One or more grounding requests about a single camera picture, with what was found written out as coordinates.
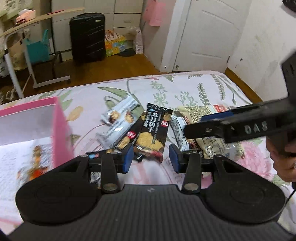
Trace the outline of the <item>person right hand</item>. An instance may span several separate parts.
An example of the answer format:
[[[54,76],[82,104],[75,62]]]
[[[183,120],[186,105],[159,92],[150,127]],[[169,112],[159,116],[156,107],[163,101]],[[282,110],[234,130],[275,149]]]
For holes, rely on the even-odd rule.
[[[295,157],[287,157],[278,153],[270,138],[266,138],[266,148],[273,160],[273,168],[285,182],[295,182]]]

